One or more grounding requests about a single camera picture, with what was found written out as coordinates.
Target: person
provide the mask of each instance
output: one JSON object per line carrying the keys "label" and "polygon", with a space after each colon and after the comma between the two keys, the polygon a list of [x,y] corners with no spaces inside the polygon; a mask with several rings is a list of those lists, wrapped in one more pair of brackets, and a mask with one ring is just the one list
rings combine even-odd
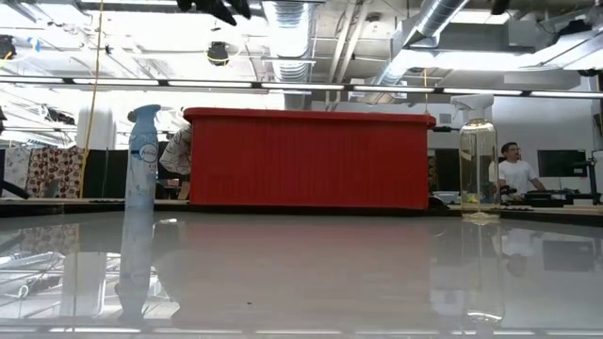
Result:
{"label": "person", "polygon": [[[538,190],[546,190],[543,183],[529,163],[519,159],[519,147],[517,143],[507,142],[500,150],[505,160],[498,164],[498,186],[510,186],[517,190],[512,196],[514,200],[521,200],[532,184]],[[490,181],[496,182],[494,171],[490,171]]]}
{"label": "person", "polygon": [[535,242],[541,240],[543,233],[524,229],[510,229],[504,232],[500,238],[492,237],[494,250],[507,264],[505,267],[509,274],[516,278],[522,278],[526,274],[528,258],[534,255]]}
{"label": "person", "polygon": [[187,125],[171,137],[166,150],[159,158],[159,163],[172,173],[190,174],[191,142],[192,129]]}

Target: white shirt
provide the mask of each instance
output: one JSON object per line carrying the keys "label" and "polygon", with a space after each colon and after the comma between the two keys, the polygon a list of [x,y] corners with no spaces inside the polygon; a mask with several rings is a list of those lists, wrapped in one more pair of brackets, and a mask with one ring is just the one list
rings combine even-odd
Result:
{"label": "white shirt", "polygon": [[[517,194],[526,194],[530,187],[530,180],[538,178],[534,169],[525,161],[517,160],[510,163],[505,160],[498,164],[498,179],[504,180],[508,186],[517,189]],[[495,183],[494,169],[490,167],[490,181]]]}
{"label": "white shirt", "polygon": [[509,256],[519,254],[525,257],[531,257],[534,255],[534,240],[531,235],[534,231],[512,229],[507,234],[503,235],[500,239],[501,243],[498,243],[497,237],[492,237],[492,243],[494,250],[497,254],[505,253]]}

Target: black hair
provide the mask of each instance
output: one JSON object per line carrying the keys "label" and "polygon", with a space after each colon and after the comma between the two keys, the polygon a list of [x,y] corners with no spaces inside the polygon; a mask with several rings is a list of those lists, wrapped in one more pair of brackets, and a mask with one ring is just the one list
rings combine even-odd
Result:
{"label": "black hair", "polygon": [[517,146],[517,143],[515,141],[507,142],[506,144],[502,145],[500,152],[505,154],[505,152],[509,151],[509,147],[511,146]]}

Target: man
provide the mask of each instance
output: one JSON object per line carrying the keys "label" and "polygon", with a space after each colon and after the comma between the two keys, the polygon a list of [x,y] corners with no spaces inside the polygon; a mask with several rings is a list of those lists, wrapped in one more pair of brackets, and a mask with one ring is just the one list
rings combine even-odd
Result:
{"label": "man", "polygon": [[[507,142],[502,146],[501,152],[505,160],[498,164],[498,186],[508,185],[515,188],[515,200],[521,200],[529,191],[529,183],[538,190],[546,190],[530,164],[519,159],[519,147],[516,142]],[[493,176],[494,173],[491,172],[490,181],[495,182]]]}
{"label": "man", "polygon": [[503,232],[500,238],[495,235],[492,237],[494,250],[507,262],[505,265],[507,271],[512,276],[521,278],[526,273],[528,258],[536,251],[535,242],[541,240],[543,233],[524,229],[510,229]]}

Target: floral curtain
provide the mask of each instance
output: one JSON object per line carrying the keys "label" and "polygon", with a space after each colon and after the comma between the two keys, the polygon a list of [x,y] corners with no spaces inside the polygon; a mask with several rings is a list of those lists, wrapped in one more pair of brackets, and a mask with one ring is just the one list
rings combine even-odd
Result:
{"label": "floral curtain", "polygon": [[27,191],[33,198],[43,198],[53,180],[58,180],[54,198],[79,198],[84,150],[72,147],[60,150],[44,147],[33,150],[27,174]]}
{"label": "floral curtain", "polygon": [[[13,147],[5,150],[4,180],[17,187],[25,188],[27,182],[27,169],[29,168],[29,157],[31,150],[25,147]],[[14,198],[15,195],[3,191],[2,198]]]}

